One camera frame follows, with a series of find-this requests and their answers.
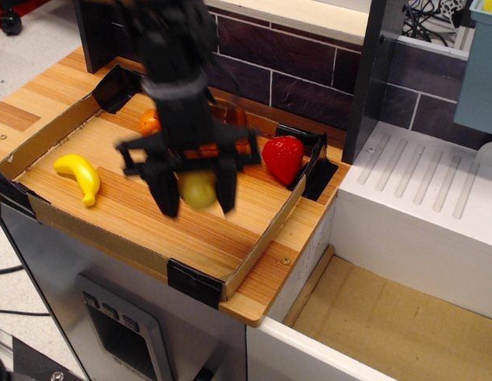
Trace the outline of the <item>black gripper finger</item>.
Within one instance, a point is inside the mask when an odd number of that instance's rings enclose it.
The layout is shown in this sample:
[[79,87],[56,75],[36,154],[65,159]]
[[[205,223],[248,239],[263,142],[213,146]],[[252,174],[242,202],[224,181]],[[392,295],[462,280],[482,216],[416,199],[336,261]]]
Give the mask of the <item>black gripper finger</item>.
[[143,179],[161,213],[171,218],[178,217],[180,197],[175,173],[167,167],[146,164]]
[[224,214],[235,208],[237,169],[232,157],[224,157],[218,160],[215,168],[216,195]]

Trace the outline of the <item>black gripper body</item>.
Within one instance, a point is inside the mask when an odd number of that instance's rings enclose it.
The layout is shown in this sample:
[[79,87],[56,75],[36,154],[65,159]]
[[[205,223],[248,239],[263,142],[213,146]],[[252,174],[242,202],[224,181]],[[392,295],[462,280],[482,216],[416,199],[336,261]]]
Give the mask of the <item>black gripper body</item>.
[[214,118],[204,77],[189,82],[140,81],[156,104],[161,131],[120,143],[126,175],[161,171],[217,171],[230,166],[241,171],[259,164],[261,157],[254,129],[226,125]]

